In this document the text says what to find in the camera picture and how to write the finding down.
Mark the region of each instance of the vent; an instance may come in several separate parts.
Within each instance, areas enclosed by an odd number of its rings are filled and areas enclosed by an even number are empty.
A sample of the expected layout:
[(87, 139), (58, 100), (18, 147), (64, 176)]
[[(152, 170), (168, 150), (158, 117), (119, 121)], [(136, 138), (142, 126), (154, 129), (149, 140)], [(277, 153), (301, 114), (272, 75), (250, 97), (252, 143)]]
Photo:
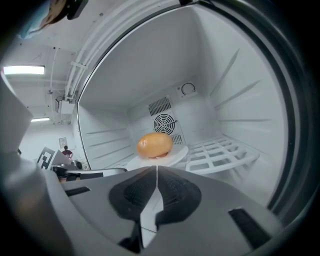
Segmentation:
[(177, 120), (169, 114), (158, 115), (153, 122), (154, 130), (158, 133), (172, 134), (175, 130)]
[(172, 140), (173, 140), (173, 144), (174, 144), (174, 145), (181, 145), (181, 144), (183, 144), (182, 137), (181, 137), (180, 134), (171, 136), (171, 138), (172, 138)]
[(149, 106), (150, 115), (154, 116), (156, 114), (159, 114), (163, 111), (171, 109), (170, 101), (167, 97), (163, 97), (153, 103), (151, 103)]

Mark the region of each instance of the fan grille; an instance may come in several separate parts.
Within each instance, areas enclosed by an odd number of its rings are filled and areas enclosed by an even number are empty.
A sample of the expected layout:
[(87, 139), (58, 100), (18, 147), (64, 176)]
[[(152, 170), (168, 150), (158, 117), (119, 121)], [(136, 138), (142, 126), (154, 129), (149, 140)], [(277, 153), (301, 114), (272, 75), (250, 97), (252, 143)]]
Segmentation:
[(153, 122), (154, 130), (158, 133), (172, 134), (175, 130), (176, 120), (169, 114), (158, 115)]

